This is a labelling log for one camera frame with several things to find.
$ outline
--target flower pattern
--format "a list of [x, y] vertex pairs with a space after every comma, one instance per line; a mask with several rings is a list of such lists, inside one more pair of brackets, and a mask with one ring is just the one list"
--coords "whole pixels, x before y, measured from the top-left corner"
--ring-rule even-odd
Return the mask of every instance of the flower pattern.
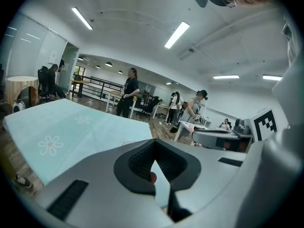
[[92, 119], [87, 116], [80, 115], [76, 117], [75, 120], [77, 121], [78, 124], [89, 124]]
[[53, 138], [51, 136], [46, 136], [45, 141], [40, 141], [38, 143], [38, 146], [43, 148], [40, 151], [40, 154], [45, 155], [47, 152], [49, 152], [49, 154], [52, 156], [56, 155], [56, 148], [61, 148], [63, 146], [63, 143], [58, 142], [58, 140], [59, 136], [54, 136]]

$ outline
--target light blue tablecloth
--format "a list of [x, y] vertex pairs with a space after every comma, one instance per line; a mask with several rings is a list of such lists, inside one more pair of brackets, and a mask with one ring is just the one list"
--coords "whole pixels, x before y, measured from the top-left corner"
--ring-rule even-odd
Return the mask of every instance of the light blue tablecloth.
[[[152, 138], [147, 123], [66, 99], [8, 115], [3, 125], [45, 185], [89, 155]], [[152, 171], [157, 175], [155, 199], [164, 207], [170, 186], [156, 162]]]

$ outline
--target office chair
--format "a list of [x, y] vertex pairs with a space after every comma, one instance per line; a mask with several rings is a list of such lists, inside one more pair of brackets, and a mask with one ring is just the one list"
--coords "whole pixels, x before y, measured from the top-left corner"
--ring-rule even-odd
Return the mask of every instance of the office chair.
[[153, 111], [153, 108], [160, 102], [159, 97], [156, 96], [154, 97], [154, 99], [152, 100], [152, 102], [148, 105], [141, 105], [141, 109], [142, 112], [145, 114], [145, 116], [149, 117], [150, 120], [150, 116], [148, 115], [148, 113], [151, 113]]
[[4, 112], [7, 115], [7, 111], [3, 109], [7, 105], [6, 100], [4, 99], [4, 86], [2, 86], [2, 80], [4, 76], [4, 70], [2, 69], [2, 64], [0, 65], [0, 112]]
[[47, 67], [42, 66], [42, 68], [38, 70], [38, 81], [39, 81], [38, 93], [39, 96], [41, 97], [39, 99], [39, 102], [53, 101], [50, 100], [50, 96], [49, 96]]

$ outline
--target window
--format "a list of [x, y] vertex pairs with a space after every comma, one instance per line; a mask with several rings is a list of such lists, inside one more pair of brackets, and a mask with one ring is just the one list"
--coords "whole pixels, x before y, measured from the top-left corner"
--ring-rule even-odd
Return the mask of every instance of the window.
[[75, 69], [74, 69], [74, 73], [73, 73], [73, 76], [75, 76], [76, 74], [79, 74], [81, 76], [83, 76], [85, 74], [85, 68], [84, 67], [81, 67], [81, 66], [75, 66]]

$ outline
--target shoe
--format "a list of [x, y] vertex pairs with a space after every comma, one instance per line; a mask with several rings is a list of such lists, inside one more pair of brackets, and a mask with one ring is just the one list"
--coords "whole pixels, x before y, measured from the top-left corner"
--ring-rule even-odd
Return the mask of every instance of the shoe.
[[14, 177], [14, 180], [16, 181], [16, 183], [20, 184], [24, 188], [32, 187], [32, 183], [27, 178], [20, 176], [18, 174]]

